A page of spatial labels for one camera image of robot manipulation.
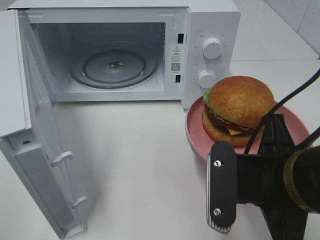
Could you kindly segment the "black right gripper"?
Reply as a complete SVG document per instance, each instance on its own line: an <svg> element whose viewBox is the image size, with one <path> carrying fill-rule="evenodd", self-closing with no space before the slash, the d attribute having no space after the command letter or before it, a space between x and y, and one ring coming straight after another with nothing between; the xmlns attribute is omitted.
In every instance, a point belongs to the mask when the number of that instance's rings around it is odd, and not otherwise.
<svg viewBox="0 0 320 240"><path fill-rule="evenodd" d="M275 113L259 155L237 156L238 201L260 207L274 240L302 240L310 213L310 149L294 147L285 116Z"/></svg>

